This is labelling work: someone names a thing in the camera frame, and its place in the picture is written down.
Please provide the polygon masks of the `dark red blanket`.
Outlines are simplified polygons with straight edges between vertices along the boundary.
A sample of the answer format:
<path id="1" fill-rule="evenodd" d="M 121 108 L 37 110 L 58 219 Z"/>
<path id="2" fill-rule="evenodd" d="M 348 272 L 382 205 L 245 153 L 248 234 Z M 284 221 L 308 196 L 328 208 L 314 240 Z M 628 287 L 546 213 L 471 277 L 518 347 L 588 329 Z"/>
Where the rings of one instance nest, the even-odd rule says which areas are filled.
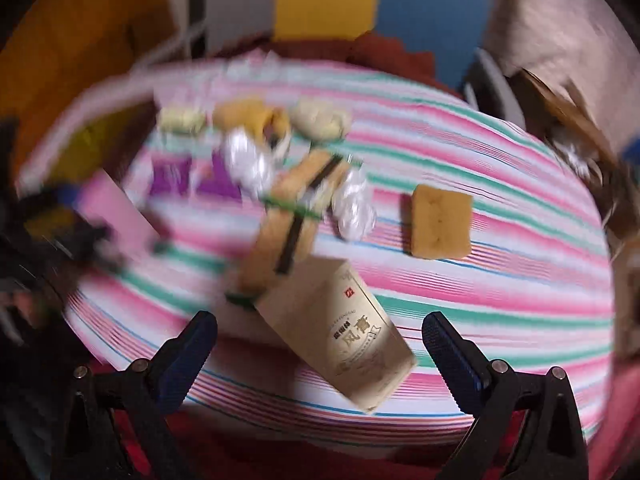
<path id="1" fill-rule="evenodd" d="M 272 52 L 281 58 L 294 60 L 326 61 L 355 65 L 377 70 L 418 84 L 425 84 L 452 96 L 461 94 L 440 82 L 436 77 L 436 58 L 430 51 L 410 52 L 396 38 L 385 37 L 377 32 L 364 32 L 355 39 L 311 38 L 280 39 L 271 32 L 245 37 L 210 58 L 236 58 L 253 50 Z"/>

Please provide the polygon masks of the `pink curtain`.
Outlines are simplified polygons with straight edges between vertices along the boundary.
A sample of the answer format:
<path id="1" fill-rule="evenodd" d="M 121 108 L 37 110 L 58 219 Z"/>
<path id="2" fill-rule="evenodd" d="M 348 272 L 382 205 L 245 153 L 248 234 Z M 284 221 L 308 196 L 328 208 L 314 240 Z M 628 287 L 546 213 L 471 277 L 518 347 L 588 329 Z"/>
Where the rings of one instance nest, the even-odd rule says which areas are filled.
<path id="1" fill-rule="evenodd" d="M 578 91 L 614 152 L 639 135 L 639 51 L 605 0 L 495 0 L 483 47 L 508 76 Z"/>

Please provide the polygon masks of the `beige printed carton box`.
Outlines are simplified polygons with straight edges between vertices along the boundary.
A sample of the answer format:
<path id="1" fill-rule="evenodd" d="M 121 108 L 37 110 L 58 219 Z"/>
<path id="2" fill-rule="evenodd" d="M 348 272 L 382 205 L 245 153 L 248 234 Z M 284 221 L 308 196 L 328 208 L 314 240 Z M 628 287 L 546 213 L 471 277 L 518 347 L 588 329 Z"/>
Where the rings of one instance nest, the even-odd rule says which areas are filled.
<path id="1" fill-rule="evenodd" d="M 416 356 L 344 259 L 309 257 L 255 304 L 274 332 L 360 411 L 373 413 Z"/>

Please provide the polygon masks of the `small pale yellow box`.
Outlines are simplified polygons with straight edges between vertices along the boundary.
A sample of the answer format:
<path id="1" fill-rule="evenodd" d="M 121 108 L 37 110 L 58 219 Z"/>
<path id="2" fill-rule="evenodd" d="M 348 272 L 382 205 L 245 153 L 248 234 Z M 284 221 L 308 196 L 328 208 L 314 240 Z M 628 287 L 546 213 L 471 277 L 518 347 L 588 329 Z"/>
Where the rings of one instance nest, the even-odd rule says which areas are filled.
<path id="1" fill-rule="evenodd" d="M 157 114 L 157 128 L 164 133 L 197 136 L 206 126 L 206 114 L 192 107 L 163 107 Z"/>

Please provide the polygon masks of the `white plastic item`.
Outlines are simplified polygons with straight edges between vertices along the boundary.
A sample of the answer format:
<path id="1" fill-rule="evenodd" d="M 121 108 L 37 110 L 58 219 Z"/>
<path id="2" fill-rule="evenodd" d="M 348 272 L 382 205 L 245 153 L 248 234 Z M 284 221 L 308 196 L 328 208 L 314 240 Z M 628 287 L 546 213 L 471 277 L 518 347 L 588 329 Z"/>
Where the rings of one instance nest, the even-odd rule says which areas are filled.
<path id="1" fill-rule="evenodd" d="M 332 196 L 332 214 L 343 240 L 362 240 L 374 228 L 376 212 L 373 190 L 366 172 L 352 167 Z"/>
<path id="2" fill-rule="evenodd" d="M 224 135 L 220 152 L 231 181 L 253 198 L 266 195 L 276 177 L 271 154 L 258 146 L 243 128 Z"/>

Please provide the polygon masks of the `yellow blue grey chair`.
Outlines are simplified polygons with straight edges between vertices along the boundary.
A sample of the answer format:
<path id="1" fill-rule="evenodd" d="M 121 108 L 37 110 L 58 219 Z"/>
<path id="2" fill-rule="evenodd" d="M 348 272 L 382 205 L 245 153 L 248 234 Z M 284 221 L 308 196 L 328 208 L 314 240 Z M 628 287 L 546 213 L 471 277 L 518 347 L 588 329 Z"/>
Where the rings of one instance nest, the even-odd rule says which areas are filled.
<path id="1" fill-rule="evenodd" d="M 437 79 L 479 110 L 524 126 L 506 77 L 480 45 L 495 0 L 186 0 L 194 58 L 258 32 L 352 39 L 377 32 L 435 57 Z"/>

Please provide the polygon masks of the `yellow sponge block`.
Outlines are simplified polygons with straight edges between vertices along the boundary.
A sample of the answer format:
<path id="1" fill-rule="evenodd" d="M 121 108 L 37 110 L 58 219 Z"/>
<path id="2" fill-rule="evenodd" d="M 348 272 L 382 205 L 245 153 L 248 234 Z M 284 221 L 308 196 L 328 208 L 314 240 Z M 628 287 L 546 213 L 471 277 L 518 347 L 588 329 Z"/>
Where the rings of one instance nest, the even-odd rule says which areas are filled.
<path id="1" fill-rule="evenodd" d="M 472 217 L 472 196 L 418 185 L 411 197 L 411 255 L 465 258 L 471 252 Z"/>

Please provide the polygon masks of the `mustard yellow sock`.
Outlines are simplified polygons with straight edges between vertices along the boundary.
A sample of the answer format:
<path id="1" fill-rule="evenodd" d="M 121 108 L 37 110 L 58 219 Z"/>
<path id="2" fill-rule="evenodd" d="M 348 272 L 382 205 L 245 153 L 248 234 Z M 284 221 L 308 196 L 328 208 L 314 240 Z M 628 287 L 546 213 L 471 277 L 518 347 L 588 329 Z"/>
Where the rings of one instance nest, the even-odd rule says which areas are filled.
<path id="1" fill-rule="evenodd" d="M 223 133 L 241 128 L 257 146 L 270 150 L 287 144 L 292 129 L 284 108 L 253 98 L 218 103 L 213 110 L 212 124 Z"/>

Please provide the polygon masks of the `purple snack packet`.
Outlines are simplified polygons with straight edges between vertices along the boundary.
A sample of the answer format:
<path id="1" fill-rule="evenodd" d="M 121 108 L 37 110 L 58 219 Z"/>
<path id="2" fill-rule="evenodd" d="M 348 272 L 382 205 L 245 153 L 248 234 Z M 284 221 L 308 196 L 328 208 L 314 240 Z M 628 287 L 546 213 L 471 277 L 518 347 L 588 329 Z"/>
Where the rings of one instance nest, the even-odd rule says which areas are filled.
<path id="1" fill-rule="evenodd" d="M 242 202 L 241 189 L 232 181 L 220 151 L 208 159 L 190 154 L 153 157 L 149 196 Z"/>

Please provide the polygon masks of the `striped pink green bedsheet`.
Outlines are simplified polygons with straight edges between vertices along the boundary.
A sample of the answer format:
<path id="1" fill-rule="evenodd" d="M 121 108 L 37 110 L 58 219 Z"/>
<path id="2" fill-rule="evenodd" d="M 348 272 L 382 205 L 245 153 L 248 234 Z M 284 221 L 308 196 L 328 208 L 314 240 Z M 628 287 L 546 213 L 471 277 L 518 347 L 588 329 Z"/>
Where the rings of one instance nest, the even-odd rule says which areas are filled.
<path id="1" fill-rule="evenodd" d="M 85 122 L 136 99 L 192 104 L 256 96 L 290 106 L 303 96 L 346 107 L 354 122 L 334 151 L 362 162 L 376 223 L 346 243 L 329 223 L 314 244 L 345 258 L 390 315 L 416 367 L 374 414 L 357 410 L 285 347 L 260 316 L 229 304 L 226 271 L 256 235 L 262 206 L 231 200 L 149 198 L 152 158 L 208 159 L 220 136 L 152 133 L 125 188 L 166 226 L 160 250 L 80 281 L 66 318 L 100 360 L 122 368 L 149 356 L 199 310 L 220 338 L 186 398 L 202 419 L 229 428 L 386 454 L 409 444 L 457 441 L 471 425 L 425 351 L 421 325 L 440 311 L 491 359 L 522 372 L 566 370 L 591 437 L 612 375 L 614 292 L 608 244 L 592 197 L 544 144 L 447 93 L 382 73 L 252 53 L 232 61 L 152 68 L 81 96 L 35 154 Z M 471 252 L 463 259 L 411 255 L 411 197 L 425 184 L 473 197 Z"/>

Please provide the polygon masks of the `cream rolled sock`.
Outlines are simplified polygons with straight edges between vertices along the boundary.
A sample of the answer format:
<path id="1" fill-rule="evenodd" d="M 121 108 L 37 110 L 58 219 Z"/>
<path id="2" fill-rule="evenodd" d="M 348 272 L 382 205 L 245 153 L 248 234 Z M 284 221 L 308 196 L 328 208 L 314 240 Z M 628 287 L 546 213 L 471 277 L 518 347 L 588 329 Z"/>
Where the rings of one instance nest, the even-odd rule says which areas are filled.
<path id="1" fill-rule="evenodd" d="M 293 128 L 316 143 L 344 139 L 352 128 L 352 114 L 328 101 L 300 99 L 288 114 Z"/>

